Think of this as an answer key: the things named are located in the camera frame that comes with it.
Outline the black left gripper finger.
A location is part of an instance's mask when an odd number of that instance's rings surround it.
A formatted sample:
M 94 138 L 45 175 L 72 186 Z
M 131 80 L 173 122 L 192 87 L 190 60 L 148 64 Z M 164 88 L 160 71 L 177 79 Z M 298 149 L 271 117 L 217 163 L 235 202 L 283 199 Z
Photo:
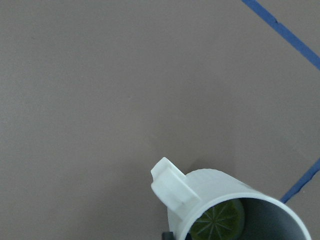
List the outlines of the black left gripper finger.
M 161 234 L 161 240 L 173 240 L 173 232 L 166 231 Z

